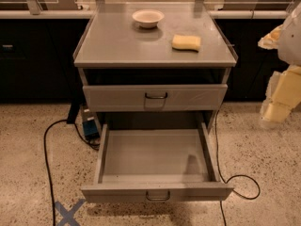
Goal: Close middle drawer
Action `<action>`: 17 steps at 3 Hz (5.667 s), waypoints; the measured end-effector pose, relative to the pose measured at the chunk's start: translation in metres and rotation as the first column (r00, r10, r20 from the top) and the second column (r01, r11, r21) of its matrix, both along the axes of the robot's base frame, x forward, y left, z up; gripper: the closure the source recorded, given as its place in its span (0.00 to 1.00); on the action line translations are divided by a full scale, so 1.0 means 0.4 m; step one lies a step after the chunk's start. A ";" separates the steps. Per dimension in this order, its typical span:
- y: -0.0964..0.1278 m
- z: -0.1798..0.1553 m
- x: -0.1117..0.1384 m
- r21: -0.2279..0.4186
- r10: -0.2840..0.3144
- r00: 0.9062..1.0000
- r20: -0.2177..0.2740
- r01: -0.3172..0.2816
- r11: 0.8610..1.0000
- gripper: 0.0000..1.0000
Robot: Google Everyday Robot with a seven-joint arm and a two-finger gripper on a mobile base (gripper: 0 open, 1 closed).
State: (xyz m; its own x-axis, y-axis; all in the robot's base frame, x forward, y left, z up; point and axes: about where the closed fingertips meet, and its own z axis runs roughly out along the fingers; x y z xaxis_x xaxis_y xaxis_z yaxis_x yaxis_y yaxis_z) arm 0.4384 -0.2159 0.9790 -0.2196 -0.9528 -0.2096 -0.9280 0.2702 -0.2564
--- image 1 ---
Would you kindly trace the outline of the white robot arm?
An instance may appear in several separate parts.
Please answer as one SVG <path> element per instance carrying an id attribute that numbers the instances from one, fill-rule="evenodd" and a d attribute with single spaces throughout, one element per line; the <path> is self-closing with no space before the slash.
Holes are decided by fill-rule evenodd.
<path id="1" fill-rule="evenodd" d="M 277 49 L 278 58 L 289 67 L 282 73 L 273 72 L 261 105 L 261 126 L 277 127 L 301 103 L 301 4 L 284 23 L 258 42 L 263 49 Z"/>

